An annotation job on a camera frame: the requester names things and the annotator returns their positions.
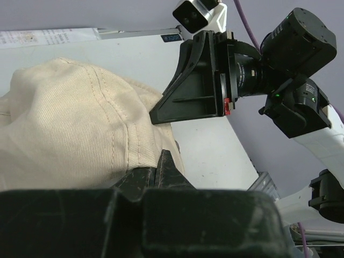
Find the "white table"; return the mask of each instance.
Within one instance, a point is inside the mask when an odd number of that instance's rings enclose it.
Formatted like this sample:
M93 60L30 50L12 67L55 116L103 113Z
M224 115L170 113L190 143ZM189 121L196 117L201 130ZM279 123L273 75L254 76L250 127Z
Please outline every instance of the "white table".
M159 35L150 35L2 49L0 96L9 90L16 69L57 57L90 62L163 92L177 67L180 43L164 43ZM185 175L195 187L247 190L257 179L256 170L225 117L173 123L173 131Z

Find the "red component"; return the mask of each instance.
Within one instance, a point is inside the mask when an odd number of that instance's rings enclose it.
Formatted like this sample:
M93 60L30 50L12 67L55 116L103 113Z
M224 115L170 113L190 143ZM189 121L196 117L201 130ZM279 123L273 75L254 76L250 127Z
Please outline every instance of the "red component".
M229 114L231 114L230 99L229 98L225 98L224 99L224 103L225 103L225 116L228 116Z

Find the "hat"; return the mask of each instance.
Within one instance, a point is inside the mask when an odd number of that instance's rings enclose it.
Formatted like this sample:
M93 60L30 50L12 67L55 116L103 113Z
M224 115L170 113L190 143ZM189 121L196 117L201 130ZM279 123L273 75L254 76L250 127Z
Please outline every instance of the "hat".
M162 149L183 173L171 125L149 117L161 97L68 59L16 71L0 98L0 190L94 187L156 167Z

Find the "gray wall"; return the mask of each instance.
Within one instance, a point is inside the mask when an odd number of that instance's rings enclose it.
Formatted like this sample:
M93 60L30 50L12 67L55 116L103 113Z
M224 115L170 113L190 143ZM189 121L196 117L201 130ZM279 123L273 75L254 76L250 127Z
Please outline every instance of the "gray wall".
M85 26L127 31L171 28L177 25L171 15L177 2L4 0L0 9L0 30ZM234 31L237 39L250 43L233 2L223 2L228 5L227 28ZM313 79L331 103L344 112L344 1L242 0L241 4L258 42L295 7L306 8L323 20L337 36L338 55ZM264 103L265 97L240 99L238 109L232 112L229 120L257 169L270 172L281 195L286 196L317 177L323 166L302 146L288 140L270 119L258 114Z

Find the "paper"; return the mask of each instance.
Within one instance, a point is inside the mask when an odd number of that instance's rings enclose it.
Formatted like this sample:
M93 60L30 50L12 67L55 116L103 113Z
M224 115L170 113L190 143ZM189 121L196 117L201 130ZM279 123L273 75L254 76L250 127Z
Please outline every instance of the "paper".
M99 39L98 31L95 28L40 31L0 31L0 49L65 44Z

